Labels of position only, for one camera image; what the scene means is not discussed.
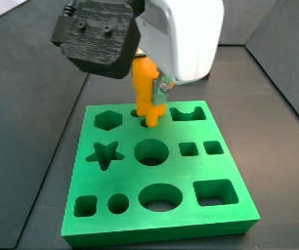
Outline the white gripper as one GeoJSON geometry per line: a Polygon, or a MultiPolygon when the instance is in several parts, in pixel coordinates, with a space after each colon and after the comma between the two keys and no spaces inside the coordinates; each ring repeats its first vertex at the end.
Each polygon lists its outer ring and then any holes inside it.
{"type": "Polygon", "coordinates": [[[166,102],[173,82],[186,84],[209,74],[222,19],[222,0],[145,0],[135,18],[139,49],[163,73],[151,82],[154,105],[166,102]]]}

